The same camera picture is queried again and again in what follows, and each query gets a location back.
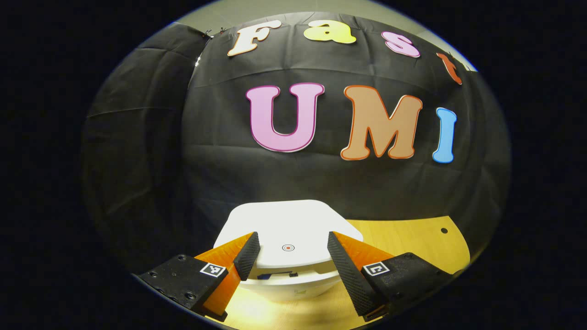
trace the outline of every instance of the pink letter u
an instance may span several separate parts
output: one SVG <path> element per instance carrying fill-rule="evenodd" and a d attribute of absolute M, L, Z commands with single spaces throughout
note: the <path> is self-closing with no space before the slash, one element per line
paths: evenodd
<path fill-rule="evenodd" d="M 298 124 L 291 134 L 281 134 L 273 127 L 273 100 L 279 95 L 277 86 L 260 86 L 247 91 L 251 101 L 251 133 L 263 148 L 290 153 L 304 149 L 316 131 L 316 101 L 324 94 L 318 83 L 297 83 L 289 92 L 298 98 Z"/>

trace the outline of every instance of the white bowl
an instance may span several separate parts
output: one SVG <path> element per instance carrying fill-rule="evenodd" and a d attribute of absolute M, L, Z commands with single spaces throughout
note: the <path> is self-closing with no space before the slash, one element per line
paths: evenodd
<path fill-rule="evenodd" d="M 315 297 L 340 281 L 327 248 L 329 232 L 363 241 L 363 235 L 327 204 L 298 200 L 234 208 L 214 247 L 252 231 L 259 234 L 261 250 L 239 287 L 273 301 Z M 261 274 L 272 275 L 260 280 Z"/>
<path fill-rule="evenodd" d="M 281 274 L 272 274 L 267 280 L 257 279 L 258 274 L 272 272 Z M 289 274 L 297 274 L 298 276 L 291 277 Z M 254 268 L 249 278 L 246 281 L 241 281 L 239 287 L 253 291 L 268 300 L 286 301 L 318 296 L 338 282 L 340 282 L 338 271 L 334 263 L 329 261 L 316 265 L 293 267 L 289 270 Z"/>

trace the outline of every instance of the wooden table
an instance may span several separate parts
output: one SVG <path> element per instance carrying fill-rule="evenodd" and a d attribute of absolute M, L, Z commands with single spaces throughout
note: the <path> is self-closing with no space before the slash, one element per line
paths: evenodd
<path fill-rule="evenodd" d="M 450 217 L 348 222 L 365 243 L 393 255 L 412 252 L 451 274 L 470 263 L 467 243 Z M 347 330 L 366 324 L 342 282 L 317 297 L 282 302 L 239 287 L 226 312 L 222 324 L 240 330 Z"/>

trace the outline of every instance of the letter i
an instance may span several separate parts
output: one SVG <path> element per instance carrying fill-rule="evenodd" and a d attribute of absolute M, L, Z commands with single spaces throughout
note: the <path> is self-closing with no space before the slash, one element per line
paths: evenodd
<path fill-rule="evenodd" d="M 443 107 L 436 109 L 436 115 L 440 118 L 440 138 L 438 149 L 432 154 L 432 158 L 438 163 L 450 163 L 454 159 L 454 123 L 457 121 L 457 115 Z"/>

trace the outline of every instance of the wrinkled black cloth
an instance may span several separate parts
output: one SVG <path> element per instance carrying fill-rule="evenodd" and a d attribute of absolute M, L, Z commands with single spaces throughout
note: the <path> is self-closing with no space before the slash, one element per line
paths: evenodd
<path fill-rule="evenodd" d="M 236 31 L 279 19 L 258 47 L 233 57 Z M 312 41 L 308 23 L 350 26 L 353 44 Z M 381 33 L 404 35 L 419 58 L 394 53 Z M 511 146 L 502 111 L 480 74 L 427 41 L 349 15 L 303 12 L 235 26 L 213 39 L 174 24 L 131 53 L 104 83 L 83 136 L 90 213 L 113 251 L 140 273 L 169 257 L 212 248 L 232 209 L 243 203 L 315 199 L 347 219 L 406 220 L 449 215 L 475 259 L 504 210 Z M 456 65 L 463 84 L 436 53 Z M 194 65 L 201 55 L 198 66 Z M 295 153 L 261 147 L 250 127 L 247 90 L 275 85 L 274 126 L 296 126 L 294 83 L 325 87 L 312 143 Z M 346 161 L 349 85 L 376 88 L 390 113 L 403 95 L 423 102 L 407 160 Z M 449 164 L 436 163 L 438 107 L 456 113 Z M 370 139 L 367 147 L 373 150 Z"/>

